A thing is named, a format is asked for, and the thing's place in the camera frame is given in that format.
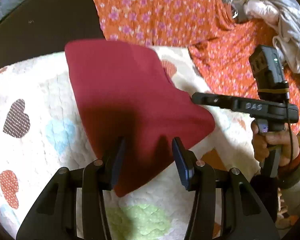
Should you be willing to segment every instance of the cable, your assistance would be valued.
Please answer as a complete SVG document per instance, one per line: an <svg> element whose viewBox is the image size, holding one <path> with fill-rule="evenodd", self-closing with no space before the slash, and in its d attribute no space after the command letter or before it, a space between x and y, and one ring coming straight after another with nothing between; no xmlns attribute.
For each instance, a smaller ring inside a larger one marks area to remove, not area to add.
<svg viewBox="0 0 300 240"><path fill-rule="evenodd" d="M289 107L289 100L286 101L286 111L287 111L287 119L288 119L289 135L290 135L290 145L291 145L291 156L290 156L289 165L291 165L291 163L293 161L293 136L292 136L292 130L291 130L291 125L290 125L288 107Z"/></svg>

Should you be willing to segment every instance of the metal screw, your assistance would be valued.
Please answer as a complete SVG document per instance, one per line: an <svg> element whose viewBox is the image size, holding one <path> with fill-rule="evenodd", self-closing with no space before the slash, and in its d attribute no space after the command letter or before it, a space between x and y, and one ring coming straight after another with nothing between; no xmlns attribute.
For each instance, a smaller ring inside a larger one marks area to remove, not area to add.
<svg viewBox="0 0 300 240"><path fill-rule="evenodd" d="M100 160L100 159L97 159L97 160L95 160L95 161L93 162L93 164L94 164L95 166L101 166L101 165L103 164L103 161Z"/></svg>
<svg viewBox="0 0 300 240"><path fill-rule="evenodd" d="M62 167L59 169L60 174L65 174L67 171L68 171L68 169L66 167Z"/></svg>
<svg viewBox="0 0 300 240"><path fill-rule="evenodd" d="M231 172L232 172L233 174L235 174L235 175L240 174L240 171L239 171L239 169L237 169L237 168L231 169Z"/></svg>
<svg viewBox="0 0 300 240"><path fill-rule="evenodd" d="M204 165L206 165L206 163L202 160L196 161L195 164L197 164L197 166L199 166L199 167L203 167Z"/></svg>

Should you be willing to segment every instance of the gray fabric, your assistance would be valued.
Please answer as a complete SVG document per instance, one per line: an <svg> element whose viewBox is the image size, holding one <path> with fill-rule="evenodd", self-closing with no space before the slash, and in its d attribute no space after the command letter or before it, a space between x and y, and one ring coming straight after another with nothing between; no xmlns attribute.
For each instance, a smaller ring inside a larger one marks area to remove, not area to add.
<svg viewBox="0 0 300 240"><path fill-rule="evenodd" d="M296 0L270 0L280 11L278 36L273 38L281 61L300 73L300 5Z"/></svg>

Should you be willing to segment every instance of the human hand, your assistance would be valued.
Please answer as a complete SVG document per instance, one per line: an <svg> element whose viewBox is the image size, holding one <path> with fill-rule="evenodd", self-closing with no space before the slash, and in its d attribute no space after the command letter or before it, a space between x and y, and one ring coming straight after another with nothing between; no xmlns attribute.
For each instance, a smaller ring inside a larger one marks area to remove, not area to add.
<svg viewBox="0 0 300 240"><path fill-rule="evenodd" d="M255 122L251 123L251 129L253 132L252 138L252 146L254 150L254 158L259 161L263 162L265 158L269 156L269 150L267 148L267 144L271 145L282 145L282 152L279 161L279 166L286 166L290 163L291 158L291 145L290 145L290 134L289 130L283 130L280 132L268 132L264 135L259 135L259 129ZM297 136L292 133L292 141L293 141L293 157L298 157L299 155L299 143Z"/></svg>

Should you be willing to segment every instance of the blue heart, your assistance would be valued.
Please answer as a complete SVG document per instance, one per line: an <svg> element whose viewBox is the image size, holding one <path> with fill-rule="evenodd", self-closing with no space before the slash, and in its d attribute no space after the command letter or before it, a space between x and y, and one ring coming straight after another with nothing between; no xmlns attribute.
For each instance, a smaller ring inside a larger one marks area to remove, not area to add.
<svg viewBox="0 0 300 240"><path fill-rule="evenodd" d="M49 143L53 145L59 155L74 141L75 126L67 118L63 120L50 120L45 130Z"/></svg>
<svg viewBox="0 0 300 240"><path fill-rule="evenodd" d="M11 219L11 215L12 215L16 219L16 221L12 221L12 223L16 223L20 227L20 222L16 214L14 213L13 209L10 206L8 206L7 204L3 204L0 207L0 213L3 217L6 217L8 219Z"/></svg>

